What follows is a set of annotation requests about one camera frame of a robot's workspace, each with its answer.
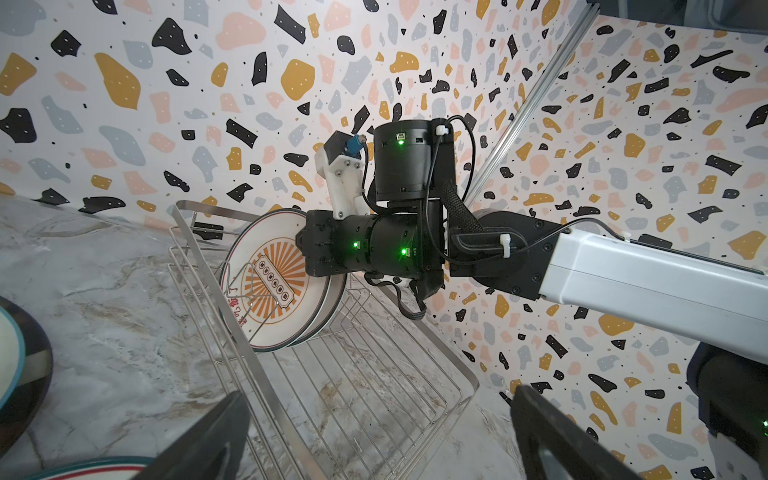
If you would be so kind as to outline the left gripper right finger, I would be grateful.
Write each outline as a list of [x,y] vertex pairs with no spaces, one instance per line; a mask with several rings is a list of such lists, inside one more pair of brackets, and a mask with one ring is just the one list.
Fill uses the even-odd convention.
[[510,410],[528,479],[639,477],[533,387],[517,388]]

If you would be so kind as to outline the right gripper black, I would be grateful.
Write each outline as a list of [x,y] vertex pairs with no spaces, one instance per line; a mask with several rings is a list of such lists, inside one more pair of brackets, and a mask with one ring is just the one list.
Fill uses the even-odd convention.
[[348,269],[336,258],[334,233],[338,222],[330,210],[310,210],[305,226],[296,234],[296,246],[305,259],[305,271],[311,277],[346,274]]

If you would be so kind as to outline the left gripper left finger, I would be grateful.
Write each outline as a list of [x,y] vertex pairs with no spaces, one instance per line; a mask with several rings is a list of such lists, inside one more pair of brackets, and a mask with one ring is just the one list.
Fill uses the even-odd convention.
[[249,424],[246,396],[229,393],[135,479],[235,479]]

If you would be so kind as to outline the orange sunburst plate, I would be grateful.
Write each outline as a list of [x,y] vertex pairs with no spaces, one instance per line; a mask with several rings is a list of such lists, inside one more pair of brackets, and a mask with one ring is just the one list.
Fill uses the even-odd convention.
[[234,241],[220,287],[250,348],[257,353],[289,347],[320,310],[327,277],[311,277],[296,246],[306,213],[269,212]]

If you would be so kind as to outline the orange pattern white plate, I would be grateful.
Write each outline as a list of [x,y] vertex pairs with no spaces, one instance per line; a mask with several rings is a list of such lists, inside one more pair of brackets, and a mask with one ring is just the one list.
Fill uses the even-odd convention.
[[51,468],[28,476],[33,480],[123,480],[133,479],[151,464],[144,456],[96,458]]

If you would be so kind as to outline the dark rimmed cream plate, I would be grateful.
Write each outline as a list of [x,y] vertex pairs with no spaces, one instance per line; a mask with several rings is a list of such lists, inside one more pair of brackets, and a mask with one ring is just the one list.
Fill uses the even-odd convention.
[[53,375],[51,342],[41,324],[22,307],[1,298],[1,314],[14,322],[23,348],[14,384],[1,395],[1,456],[5,456],[42,407]]

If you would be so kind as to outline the fruit pattern blue-rim plate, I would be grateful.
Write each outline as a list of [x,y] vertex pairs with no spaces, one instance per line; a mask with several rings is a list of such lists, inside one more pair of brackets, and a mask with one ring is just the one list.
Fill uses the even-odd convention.
[[10,313],[1,309],[0,406],[4,407],[21,377],[26,347],[20,327]]

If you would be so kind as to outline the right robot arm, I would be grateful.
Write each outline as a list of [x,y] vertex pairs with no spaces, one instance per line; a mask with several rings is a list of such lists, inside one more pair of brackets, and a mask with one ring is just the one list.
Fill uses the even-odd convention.
[[312,277],[404,278],[421,320],[446,276],[574,304],[697,341],[687,370],[721,479],[767,475],[767,278],[756,270],[510,211],[457,191],[451,119],[401,120],[371,139],[336,131],[315,155],[331,206],[296,244]]

